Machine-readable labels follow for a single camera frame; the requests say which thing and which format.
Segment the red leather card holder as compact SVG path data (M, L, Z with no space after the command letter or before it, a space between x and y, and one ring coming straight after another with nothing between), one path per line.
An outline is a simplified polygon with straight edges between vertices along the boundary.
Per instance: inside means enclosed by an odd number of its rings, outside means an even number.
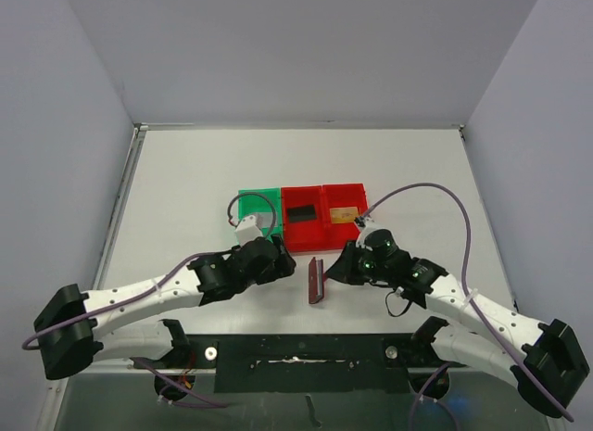
M323 259L313 257L308 268L308 302L314 305L321 302L325 296L325 275Z

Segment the red bin with black card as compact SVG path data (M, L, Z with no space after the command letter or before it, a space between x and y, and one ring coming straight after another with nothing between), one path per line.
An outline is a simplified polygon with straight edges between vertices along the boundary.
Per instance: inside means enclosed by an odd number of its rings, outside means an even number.
M282 187L284 242L290 252L320 250L325 239L322 187Z

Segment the green plastic bin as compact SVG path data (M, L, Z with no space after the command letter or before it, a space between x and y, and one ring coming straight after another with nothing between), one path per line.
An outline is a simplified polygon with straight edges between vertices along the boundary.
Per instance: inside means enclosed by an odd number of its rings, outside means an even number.
M238 199L238 215L240 218L246 215L256 214L259 211L272 212L271 208L275 209L276 214L280 213L282 216L282 226L274 227L271 230L273 235L284 236L284 220L282 209L282 194L280 187L260 188L260 189L242 189L239 190L240 195L246 196ZM269 229L261 229L262 233L266 235Z

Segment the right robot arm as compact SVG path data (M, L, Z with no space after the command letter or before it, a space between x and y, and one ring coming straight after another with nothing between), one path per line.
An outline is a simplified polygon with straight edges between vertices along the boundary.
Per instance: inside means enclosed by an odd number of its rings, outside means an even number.
M436 325L412 342L415 359L469 366L516 387L548 417L561 418L590 368L574 329L523 316L461 282L428 259L399 248L390 231L348 241L326 276L347 285L386 285L435 314Z

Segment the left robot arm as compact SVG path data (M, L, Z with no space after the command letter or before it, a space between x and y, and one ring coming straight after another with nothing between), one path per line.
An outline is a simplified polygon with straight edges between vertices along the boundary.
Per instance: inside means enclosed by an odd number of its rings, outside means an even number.
M228 250L191 255L167 274L109 290L65 285L33 322L23 344L41 354L44 375L60 380L86 369L106 350L111 333L145 318L228 300L252 285L294 274L296 262L276 235Z

